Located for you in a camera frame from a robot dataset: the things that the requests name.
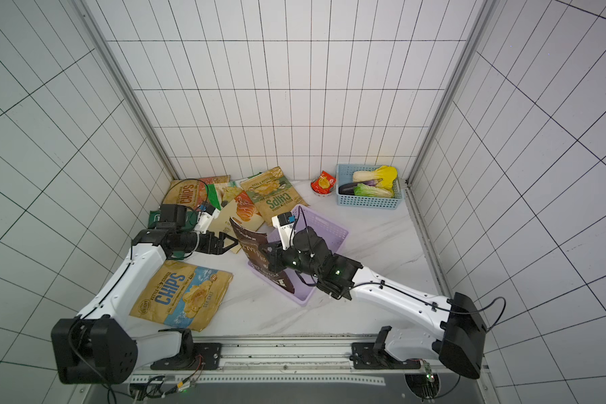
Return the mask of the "brown Kettle sea salt bag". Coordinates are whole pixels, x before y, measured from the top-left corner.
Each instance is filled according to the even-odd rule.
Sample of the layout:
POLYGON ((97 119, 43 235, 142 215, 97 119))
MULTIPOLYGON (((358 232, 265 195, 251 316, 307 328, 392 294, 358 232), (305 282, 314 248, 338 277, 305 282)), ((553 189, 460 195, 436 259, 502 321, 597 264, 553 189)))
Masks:
POLYGON ((248 230, 236 218, 231 219, 231 226, 242 250, 247 255, 249 265, 274 286, 293 295, 296 290, 290 278, 287 275, 270 272, 269 261, 259 249, 261 245, 268 243, 267 234, 248 230))

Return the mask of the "beige cassava chips bag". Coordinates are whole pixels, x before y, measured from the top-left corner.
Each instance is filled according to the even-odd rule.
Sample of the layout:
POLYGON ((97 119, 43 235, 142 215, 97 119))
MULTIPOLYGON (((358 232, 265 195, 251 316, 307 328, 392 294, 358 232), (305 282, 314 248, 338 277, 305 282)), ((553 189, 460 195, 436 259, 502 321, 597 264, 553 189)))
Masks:
POLYGON ((225 232, 231 236, 235 236, 235 232, 231 226, 231 219, 236 218, 242 224, 243 227, 250 231, 257 231, 264 224, 264 219, 261 217, 259 210, 257 215, 249 216, 247 214, 238 214, 237 202, 232 201, 229 205, 222 208, 220 215, 215 219, 209 227, 211 232, 225 232))

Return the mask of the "blue kettle chips bag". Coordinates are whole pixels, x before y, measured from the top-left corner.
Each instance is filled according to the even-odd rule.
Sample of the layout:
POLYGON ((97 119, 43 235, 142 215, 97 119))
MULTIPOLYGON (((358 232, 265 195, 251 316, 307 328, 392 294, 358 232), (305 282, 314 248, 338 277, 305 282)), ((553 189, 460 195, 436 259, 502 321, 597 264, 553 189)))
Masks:
POLYGON ((167 261, 147 283, 130 315, 201 332, 217 313, 232 280, 227 271, 167 261))

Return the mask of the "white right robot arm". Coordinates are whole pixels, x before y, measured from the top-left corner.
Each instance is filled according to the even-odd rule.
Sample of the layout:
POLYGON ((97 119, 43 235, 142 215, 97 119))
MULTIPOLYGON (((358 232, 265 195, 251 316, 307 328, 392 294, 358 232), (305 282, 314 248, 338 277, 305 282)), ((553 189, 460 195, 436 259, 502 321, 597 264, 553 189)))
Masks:
POLYGON ((410 329, 382 329, 374 346, 382 350, 385 367, 408 360, 438 360, 462 377, 481 376, 488 327, 469 296, 431 295, 387 279, 332 252, 311 227, 299 232, 286 227, 285 232, 279 242, 261 247, 270 272, 292 269, 306 274, 333 299, 365 301, 412 323, 410 329))

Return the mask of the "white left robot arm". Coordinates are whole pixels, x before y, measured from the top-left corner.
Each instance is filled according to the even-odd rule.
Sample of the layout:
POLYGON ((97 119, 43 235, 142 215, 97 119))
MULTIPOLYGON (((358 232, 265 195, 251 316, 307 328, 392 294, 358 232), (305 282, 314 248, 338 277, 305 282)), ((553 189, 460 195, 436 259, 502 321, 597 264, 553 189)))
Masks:
POLYGON ((115 385, 145 365, 170 370, 196 368, 200 359, 191 332, 182 326, 133 338, 126 327, 131 310, 152 277, 173 252, 222 255, 229 251, 224 232, 181 232, 161 226, 138 233, 129 258, 101 291, 73 318, 62 318, 50 332, 63 384, 115 385))

